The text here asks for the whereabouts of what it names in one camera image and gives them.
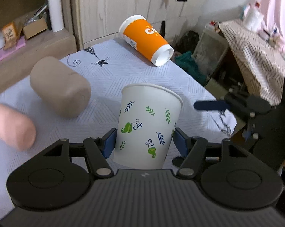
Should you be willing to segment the white leaf-print paper cup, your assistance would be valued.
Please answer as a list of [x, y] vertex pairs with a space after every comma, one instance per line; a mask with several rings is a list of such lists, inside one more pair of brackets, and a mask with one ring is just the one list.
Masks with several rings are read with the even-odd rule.
[[113, 161], [133, 169], [161, 169], [168, 153], [183, 100], [153, 84], [122, 89]]

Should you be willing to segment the taupe tumbler cup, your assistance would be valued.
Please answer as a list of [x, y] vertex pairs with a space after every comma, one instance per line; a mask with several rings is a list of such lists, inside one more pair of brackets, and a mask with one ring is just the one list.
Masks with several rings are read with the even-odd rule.
[[91, 97], [88, 80], [52, 56], [34, 65], [30, 85], [57, 115], [64, 118], [79, 116]]

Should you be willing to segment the pink tumbler cup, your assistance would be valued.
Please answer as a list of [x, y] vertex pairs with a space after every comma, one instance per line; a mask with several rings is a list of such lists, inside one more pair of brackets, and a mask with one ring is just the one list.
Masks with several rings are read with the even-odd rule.
[[0, 139], [19, 151], [32, 147], [36, 139], [36, 127], [32, 120], [0, 103]]

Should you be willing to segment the orange paper cup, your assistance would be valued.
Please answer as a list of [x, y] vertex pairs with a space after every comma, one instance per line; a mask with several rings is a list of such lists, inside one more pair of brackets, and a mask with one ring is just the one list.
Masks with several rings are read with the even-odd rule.
[[119, 28], [119, 36], [153, 65], [161, 67], [174, 53], [172, 46], [142, 15], [132, 15]]

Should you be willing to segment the dark green cloth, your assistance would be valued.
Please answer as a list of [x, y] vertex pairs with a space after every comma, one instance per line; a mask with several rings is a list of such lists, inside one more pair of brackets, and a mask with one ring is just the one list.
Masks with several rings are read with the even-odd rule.
[[192, 76], [193, 79], [195, 79], [202, 86], [206, 85], [207, 77], [200, 72], [195, 59], [192, 57], [191, 51], [187, 51], [184, 54], [176, 54], [174, 56], [174, 63], [188, 73], [188, 75]]

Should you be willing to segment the white storage cart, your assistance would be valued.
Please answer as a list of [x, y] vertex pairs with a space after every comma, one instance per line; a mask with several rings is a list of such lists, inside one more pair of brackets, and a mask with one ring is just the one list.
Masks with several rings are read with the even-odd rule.
[[192, 54], [200, 72], [210, 77], [222, 59], [224, 58], [229, 44], [227, 40], [210, 29], [204, 29], [198, 44]]

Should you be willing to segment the geometric patterned cloth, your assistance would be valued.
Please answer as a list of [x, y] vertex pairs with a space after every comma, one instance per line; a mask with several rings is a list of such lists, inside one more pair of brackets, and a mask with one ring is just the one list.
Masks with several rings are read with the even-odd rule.
[[239, 19], [220, 22], [219, 28], [229, 43], [249, 93], [273, 106], [279, 105], [285, 78], [285, 59], [281, 53], [257, 33], [244, 28]]

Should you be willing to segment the white patterned tablecloth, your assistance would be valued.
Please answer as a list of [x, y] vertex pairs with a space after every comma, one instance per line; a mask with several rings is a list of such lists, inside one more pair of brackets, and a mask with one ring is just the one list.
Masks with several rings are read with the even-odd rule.
[[199, 112], [197, 100], [211, 100], [212, 94], [172, 61], [156, 67], [121, 39], [94, 45], [62, 59], [90, 83], [92, 95], [87, 108], [75, 119], [57, 116], [30, 86], [26, 77], [0, 94], [0, 103], [28, 115], [37, 129], [33, 147], [19, 152], [0, 140], [0, 219], [13, 209], [6, 189], [9, 174], [53, 142], [67, 138], [81, 142], [101, 137], [118, 124], [122, 88], [134, 83], [149, 83], [168, 88], [183, 100], [177, 127], [190, 136], [210, 142], [230, 137], [236, 126], [234, 115], [226, 111]]

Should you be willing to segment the pink flat box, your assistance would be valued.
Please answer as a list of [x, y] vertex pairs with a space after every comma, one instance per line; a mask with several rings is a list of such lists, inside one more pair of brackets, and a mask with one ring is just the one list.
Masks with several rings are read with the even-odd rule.
[[25, 45], [26, 45], [25, 36], [21, 36], [20, 39], [18, 40], [17, 44], [14, 47], [9, 48], [7, 50], [4, 50], [3, 48], [0, 49], [0, 61], [7, 58], [11, 54], [15, 53], [20, 48], [23, 48]]

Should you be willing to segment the light wood wardrobe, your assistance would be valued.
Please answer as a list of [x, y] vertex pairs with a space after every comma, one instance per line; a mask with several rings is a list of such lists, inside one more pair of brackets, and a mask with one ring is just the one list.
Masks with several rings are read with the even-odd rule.
[[132, 15], [142, 15], [174, 45], [193, 29], [206, 0], [71, 0], [74, 34], [79, 49], [118, 37], [121, 24]]

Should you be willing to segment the small cardboard box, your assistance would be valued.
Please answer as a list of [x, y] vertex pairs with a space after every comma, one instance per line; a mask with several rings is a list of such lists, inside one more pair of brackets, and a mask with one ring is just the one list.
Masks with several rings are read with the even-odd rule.
[[23, 34], [25, 36], [25, 39], [29, 40], [30, 38], [36, 36], [39, 33], [42, 33], [45, 30], [47, 30], [47, 23], [45, 21], [45, 18], [42, 17], [42, 18], [24, 26], [23, 27]]

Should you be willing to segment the white paper towel roll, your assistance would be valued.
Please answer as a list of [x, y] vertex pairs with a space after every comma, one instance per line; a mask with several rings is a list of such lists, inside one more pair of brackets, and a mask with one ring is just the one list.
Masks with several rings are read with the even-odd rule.
[[64, 29], [62, 0], [47, 0], [49, 17], [53, 32], [58, 32]]

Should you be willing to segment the orange printed small box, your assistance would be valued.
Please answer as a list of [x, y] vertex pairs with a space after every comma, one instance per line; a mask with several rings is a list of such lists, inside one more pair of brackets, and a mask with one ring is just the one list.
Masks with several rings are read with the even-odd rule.
[[17, 44], [18, 33], [17, 33], [17, 29], [15, 27], [14, 22], [6, 24], [2, 28], [2, 33], [3, 33], [4, 39], [5, 39], [4, 50], [8, 50]]

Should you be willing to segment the wooden open shelf unit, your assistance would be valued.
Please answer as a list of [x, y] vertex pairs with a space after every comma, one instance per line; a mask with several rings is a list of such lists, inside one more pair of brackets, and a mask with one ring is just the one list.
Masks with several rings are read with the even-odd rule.
[[[0, 0], [0, 31], [14, 23], [22, 32], [25, 20], [44, 5], [46, 0]], [[0, 93], [28, 76], [37, 61], [53, 56], [64, 58], [77, 50], [73, 31], [71, 0], [62, 0], [64, 28], [52, 32], [49, 28], [31, 37], [25, 46], [0, 61]]]

